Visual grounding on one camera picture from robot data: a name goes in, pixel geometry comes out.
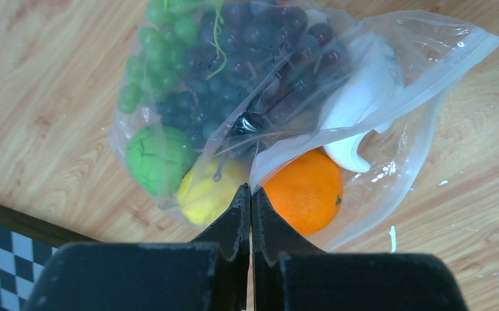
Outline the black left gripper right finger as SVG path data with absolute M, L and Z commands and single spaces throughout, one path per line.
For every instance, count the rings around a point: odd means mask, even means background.
M 422 253 L 327 253 L 251 199 L 256 310 L 466 310 L 443 261 Z

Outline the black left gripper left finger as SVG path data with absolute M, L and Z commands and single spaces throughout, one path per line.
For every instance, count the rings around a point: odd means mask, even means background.
M 25 310 L 245 310 L 250 190 L 186 243 L 77 242 L 50 259 Z

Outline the clear zip top bag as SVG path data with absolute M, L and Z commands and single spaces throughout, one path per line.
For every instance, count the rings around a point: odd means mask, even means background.
M 454 86 L 499 36 L 424 10 L 149 1 L 109 144 L 165 213 L 211 225 L 237 189 L 332 251 L 385 220 Z

